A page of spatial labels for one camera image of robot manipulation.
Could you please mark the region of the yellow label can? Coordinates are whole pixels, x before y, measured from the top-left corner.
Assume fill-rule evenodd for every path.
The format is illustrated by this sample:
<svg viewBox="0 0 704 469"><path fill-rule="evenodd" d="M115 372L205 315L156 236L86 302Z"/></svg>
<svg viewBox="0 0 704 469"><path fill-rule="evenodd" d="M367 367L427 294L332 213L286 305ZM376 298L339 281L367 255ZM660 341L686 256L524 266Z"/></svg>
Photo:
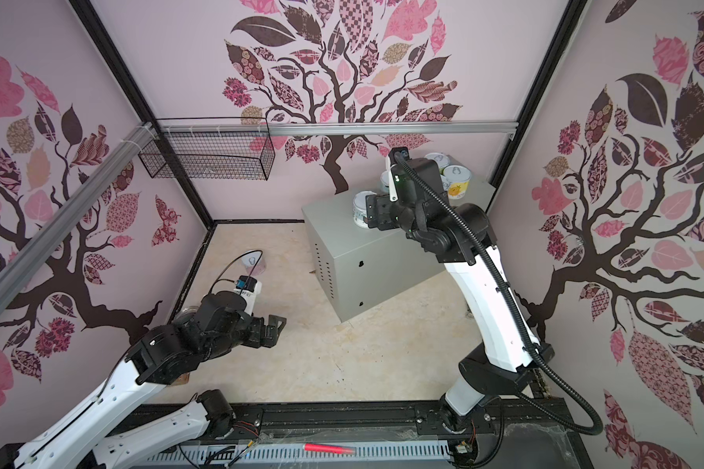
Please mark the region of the yellow label can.
<svg viewBox="0 0 704 469"><path fill-rule="evenodd" d="M471 170L462 165L452 164L444 168L443 176L449 183L447 189L449 199L462 199L469 189Z"/></svg>

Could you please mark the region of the green label can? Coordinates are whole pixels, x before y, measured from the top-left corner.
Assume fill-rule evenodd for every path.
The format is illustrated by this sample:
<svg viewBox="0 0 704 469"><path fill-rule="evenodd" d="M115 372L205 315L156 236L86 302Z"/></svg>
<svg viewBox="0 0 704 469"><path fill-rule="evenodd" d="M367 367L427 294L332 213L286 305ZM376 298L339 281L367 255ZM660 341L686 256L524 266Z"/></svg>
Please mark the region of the green label can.
<svg viewBox="0 0 704 469"><path fill-rule="evenodd" d="M442 152L430 152L426 155L426 159L434 161L437 164L440 173L442 173L446 167L451 165L450 156L447 156L447 154L442 154Z"/></svg>

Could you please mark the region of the pink label can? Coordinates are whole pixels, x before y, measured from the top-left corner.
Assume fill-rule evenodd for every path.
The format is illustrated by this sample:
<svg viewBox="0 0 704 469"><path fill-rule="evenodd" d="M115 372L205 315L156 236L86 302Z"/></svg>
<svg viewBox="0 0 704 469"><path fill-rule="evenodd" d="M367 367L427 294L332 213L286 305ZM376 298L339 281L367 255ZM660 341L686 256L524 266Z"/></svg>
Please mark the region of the pink label can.
<svg viewBox="0 0 704 469"><path fill-rule="evenodd" d="M242 256L242 265L249 276L256 277L261 275L266 270L263 251L260 249L252 250Z"/></svg>

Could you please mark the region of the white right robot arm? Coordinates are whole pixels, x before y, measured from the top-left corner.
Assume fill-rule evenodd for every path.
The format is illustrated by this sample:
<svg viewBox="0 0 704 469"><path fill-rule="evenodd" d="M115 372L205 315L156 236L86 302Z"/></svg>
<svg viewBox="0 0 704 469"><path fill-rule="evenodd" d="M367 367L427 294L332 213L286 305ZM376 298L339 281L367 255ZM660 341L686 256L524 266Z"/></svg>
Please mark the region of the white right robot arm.
<svg viewBox="0 0 704 469"><path fill-rule="evenodd" d="M459 363L460 376L440 400L444 427L461 433L490 402L522 393L537 363L551 359L520 315L504 278L500 250L485 211L452 206L435 161L395 148L387 158L388 195L366 198L371 229L399 229L433 254L457 283L482 342Z"/></svg>

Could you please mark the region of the red pen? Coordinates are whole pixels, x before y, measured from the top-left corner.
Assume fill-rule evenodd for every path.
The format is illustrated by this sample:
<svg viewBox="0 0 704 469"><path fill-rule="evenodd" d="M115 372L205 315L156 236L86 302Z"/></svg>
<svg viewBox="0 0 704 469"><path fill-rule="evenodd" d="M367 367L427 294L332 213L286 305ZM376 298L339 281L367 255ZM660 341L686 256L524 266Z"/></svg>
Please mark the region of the red pen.
<svg viewBox="0 0 704 469"><path fill-rule="evenodd" d="M330 455L355 455L356 453L356 449L353 448L320 444L305 444L303 449L309 453L329 453Z"/></svg>

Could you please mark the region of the grey metal cabinet box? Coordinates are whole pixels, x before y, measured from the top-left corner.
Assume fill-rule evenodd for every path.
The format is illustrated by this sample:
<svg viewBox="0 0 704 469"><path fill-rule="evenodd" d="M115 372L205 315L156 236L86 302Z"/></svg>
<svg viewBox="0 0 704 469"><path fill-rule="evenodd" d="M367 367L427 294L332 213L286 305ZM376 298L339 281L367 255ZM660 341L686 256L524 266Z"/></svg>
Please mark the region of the grey metal cabinet box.
<svg viewBox="0 0 704 469"><path fill-rule="evenodd" d="M342 322L445 271L401 230L381 232L354 223L354 197L367 190L379 193L381 183L302 207L316 278Z"/></svg>

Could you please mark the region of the light blue label can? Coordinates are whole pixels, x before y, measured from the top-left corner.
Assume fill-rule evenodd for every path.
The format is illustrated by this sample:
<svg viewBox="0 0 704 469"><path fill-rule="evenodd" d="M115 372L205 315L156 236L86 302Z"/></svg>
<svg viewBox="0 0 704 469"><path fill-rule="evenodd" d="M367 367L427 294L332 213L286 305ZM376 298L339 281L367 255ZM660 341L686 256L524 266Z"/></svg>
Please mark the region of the light blue label can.
<svg viewBox="0 0 704 469"><path fill-rule="evenodd" d="M389 175L388 172L385 171L381 173L381 177L379 178L381 180L381 189L385 192L389 192Z"/></svg>

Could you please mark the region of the aluminium rail back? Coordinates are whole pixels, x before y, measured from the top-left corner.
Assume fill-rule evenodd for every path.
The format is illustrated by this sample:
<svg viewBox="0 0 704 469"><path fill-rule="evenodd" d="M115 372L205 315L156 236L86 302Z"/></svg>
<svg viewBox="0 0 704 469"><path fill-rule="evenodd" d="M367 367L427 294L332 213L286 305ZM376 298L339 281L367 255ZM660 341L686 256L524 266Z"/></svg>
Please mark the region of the aluminium rail back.
<svg viewBox="0 0 704 469"><path fill-rule="evenodd" d="M518 123L496 121L389 122L389 123L259 123L243 125L226 123L195 123L165 125L164 133L206 133L226 135L228 132L255 132L271 136L336 136L336 135L399 135L399 134L508 134L514 135Z"/></svg>

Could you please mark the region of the grey blue label can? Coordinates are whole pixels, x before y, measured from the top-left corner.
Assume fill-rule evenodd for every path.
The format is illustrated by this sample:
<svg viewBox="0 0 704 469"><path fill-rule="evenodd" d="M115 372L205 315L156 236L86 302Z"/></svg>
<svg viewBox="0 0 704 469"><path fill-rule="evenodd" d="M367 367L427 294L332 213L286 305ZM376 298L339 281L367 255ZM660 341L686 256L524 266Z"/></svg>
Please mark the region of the grey blue label can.
<svg viewBox="0 0 704 469"><path fill-rule="evenodd" d="M360 193L356 193L353 197L353 221L358 227L366 230L369 229L367 205L367 197L369 195L375 197L377 193L373 191L361 191Z"/></svg>

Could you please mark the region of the aluminium rail left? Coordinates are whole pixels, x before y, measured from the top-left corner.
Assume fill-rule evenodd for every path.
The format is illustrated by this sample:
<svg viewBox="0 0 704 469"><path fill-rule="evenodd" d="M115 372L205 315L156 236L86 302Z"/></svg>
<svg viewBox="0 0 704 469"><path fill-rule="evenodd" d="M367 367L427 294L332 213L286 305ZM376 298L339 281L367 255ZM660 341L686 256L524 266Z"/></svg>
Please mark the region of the aluminium rail left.
<svg viewBox="0 0 704 469"><path fill-rule="evenodd" d="M31 281L65 237L81 220L86 211L101 197L119 173L154 140L156 130L152 123L135 127L111 155L94 171L89 180L65 202L53 218L22 248L14 261L0 273L0 316L11 301Z"/></svg>

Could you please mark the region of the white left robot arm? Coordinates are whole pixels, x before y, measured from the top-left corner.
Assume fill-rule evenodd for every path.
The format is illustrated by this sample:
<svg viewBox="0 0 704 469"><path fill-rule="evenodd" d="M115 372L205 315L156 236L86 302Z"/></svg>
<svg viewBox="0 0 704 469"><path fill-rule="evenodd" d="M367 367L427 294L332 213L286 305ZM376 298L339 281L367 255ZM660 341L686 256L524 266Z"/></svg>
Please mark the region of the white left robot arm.
<svg viewBox="0 0 704 469"><path fill-rule="evenodd" d="M56 424L33 440L0 449L0 468L126 468L203 435L223 437L236 414L217 390L125 435L109 435L152 396L202 363L233 349L277 345L287 321L254 316L253 300L221 291L203 297L194 312L147 332L121 357L107 379Z"/></svg>

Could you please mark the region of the aluminium rail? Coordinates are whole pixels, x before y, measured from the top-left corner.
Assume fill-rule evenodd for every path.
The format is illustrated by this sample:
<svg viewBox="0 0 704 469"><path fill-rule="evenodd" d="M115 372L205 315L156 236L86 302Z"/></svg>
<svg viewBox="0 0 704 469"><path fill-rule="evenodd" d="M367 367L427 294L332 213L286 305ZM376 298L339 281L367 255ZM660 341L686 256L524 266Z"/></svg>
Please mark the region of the aluminium rail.
<svg viewBox="0 0 704 469"><path fill-rule="evenodd" d="M111 155L94 171L89 180L65 202L53 218L22 248L14 261L0 273L0 316L11 301L31 281L65 237L81 220L86 211L101 197L119 173L154 140L156 130L152 123L135 127Z"/></svg>
<svg viewBox="0 0 704 469"><path fill-rule="evenodd" d="M165 125L164 133L206 133L226 135L228 132L255 132L271 136L336 136L336 135L399 135L399 134L508 134L514 135L518 123L496 121L389 122L389 123L259 123L243 125L226 123L195 123Z"/></svg>

